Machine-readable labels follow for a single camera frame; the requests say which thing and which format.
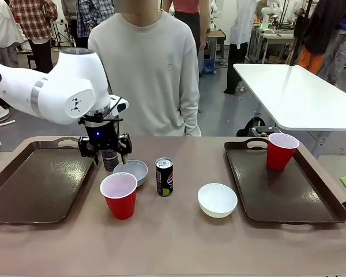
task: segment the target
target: black jacket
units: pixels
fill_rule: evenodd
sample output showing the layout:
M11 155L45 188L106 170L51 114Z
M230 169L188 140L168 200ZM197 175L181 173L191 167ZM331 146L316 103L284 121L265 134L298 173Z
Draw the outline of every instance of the black jacket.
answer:
M346 0L319 0L306 27L303 43L308 52L318 55L327 50L330 38L346 15Z

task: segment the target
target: black shoe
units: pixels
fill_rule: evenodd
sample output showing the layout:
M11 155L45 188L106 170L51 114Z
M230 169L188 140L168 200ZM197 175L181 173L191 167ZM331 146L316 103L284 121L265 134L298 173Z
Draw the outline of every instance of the black shoe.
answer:
M226 88L223 93L225 93L225 94L234 94L235 92L230 90L229 88Z

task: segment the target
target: black pants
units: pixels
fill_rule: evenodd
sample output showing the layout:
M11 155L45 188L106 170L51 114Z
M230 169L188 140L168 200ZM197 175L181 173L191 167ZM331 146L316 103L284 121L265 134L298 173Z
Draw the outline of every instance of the black pants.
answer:
M237 49L237 45L231 44L230 54L228 56L228 70L227 70L227 89L228 93L234 93L238 83L241 81L240 76L233 68L236 63L245 63L245 56L248 43L242 43L240 49Z
M186 23L194 36L196 42L196 51L200 48L201 44L201 31L200 31L200 14L199 13L182 13L175 12L174 17Z
M50 40L43 44L34 44L33 41L28 41L36 62L36 70L43 73L49 73L50 71L52 71L54 67L51 60Z
M88 47L88 38L79 38L77 33L77 20L72 19L69 22L69 33L74 38L77 47L87 48Z

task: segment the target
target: red cup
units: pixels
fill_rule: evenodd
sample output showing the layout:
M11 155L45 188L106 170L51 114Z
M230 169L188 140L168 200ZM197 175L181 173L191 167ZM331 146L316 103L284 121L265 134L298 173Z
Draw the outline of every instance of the red cup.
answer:
M124 220L134 213L137 179L129 173L115 173L104 179L100 191L115 218Z
M300 142L288 134L274 133L269 136L266 165L270 169L283 171L294 155Z

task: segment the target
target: white bowl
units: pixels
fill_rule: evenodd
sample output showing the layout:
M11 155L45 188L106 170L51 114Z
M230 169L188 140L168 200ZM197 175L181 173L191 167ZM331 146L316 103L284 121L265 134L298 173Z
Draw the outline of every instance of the white bowl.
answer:
M237 206L237 195L229 187L212 183L203 186L197 193L201 209L213 218L225 218Z
M137 179L137 186L141 186L148 176L148 166L139 160L128 160L126 164L120 163L115 168L113 173L127 172L132 174Z

